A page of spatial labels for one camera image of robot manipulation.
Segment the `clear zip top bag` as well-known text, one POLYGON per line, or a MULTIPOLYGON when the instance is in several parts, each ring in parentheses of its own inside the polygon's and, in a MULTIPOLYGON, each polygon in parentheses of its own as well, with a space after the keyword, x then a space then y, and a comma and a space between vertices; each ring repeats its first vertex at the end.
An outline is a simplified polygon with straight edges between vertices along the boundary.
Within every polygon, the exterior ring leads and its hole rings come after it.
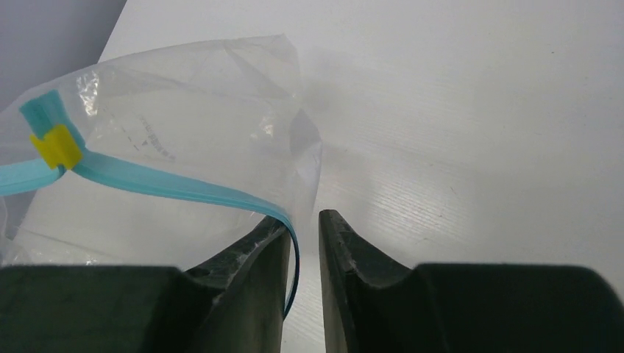
POLYGON ((290 310, 321 165, 285 35, 97 63, 1 112, 1 264, 187 270, 269 216, 294 252, 290 310))

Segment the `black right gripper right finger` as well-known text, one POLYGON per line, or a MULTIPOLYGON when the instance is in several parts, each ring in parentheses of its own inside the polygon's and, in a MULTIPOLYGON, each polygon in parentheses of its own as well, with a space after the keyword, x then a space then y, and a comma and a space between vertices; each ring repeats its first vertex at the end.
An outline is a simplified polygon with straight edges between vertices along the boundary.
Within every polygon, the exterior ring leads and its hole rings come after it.
POLYGON ((575 265, 408 268, 319 214, 328 352, 621 352, 623 303, 575 265))

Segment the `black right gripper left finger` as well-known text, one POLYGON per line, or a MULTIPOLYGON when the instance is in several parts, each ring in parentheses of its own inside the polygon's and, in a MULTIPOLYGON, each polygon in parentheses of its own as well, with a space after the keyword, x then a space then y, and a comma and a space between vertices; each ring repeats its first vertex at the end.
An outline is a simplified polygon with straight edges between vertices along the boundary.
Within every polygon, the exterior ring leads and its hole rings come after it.
POLYGON ((265 217, 187 270, 23 265, 1 270, 3 352, 278 352, 290 234, 265 217))

